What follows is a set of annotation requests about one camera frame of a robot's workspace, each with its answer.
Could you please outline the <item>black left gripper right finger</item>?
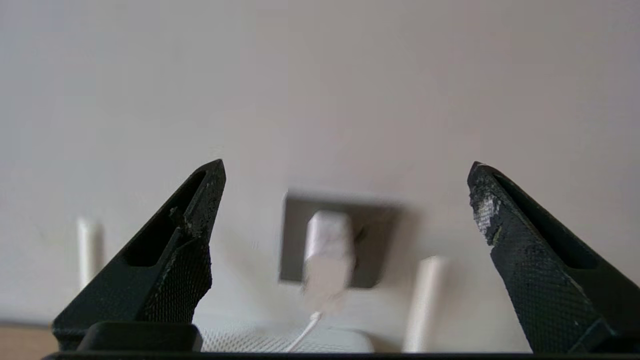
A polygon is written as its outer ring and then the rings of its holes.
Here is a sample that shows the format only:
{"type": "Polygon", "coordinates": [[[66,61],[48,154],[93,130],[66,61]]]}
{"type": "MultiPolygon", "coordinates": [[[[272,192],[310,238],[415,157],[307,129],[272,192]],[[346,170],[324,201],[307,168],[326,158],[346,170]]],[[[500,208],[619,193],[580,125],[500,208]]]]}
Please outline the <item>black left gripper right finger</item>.
{"type": "Polygon", "coordinates": [[[467,185],[534,353],[638,353],[638,285],[590,248],[507,175],[482,162],[467,185]]]}

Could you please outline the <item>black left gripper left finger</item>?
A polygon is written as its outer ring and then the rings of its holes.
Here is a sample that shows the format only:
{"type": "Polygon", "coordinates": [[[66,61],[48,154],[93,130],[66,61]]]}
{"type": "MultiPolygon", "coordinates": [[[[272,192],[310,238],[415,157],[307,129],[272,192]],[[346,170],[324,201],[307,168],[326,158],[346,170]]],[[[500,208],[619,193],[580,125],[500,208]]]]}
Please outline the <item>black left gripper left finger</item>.
{"type": "Polygon", "coordinates": [[[189,324],[212,285],[210,240],[226,186],[221,159],[197,168],[52,322],[75,351],[99,322],[189,324]]]}

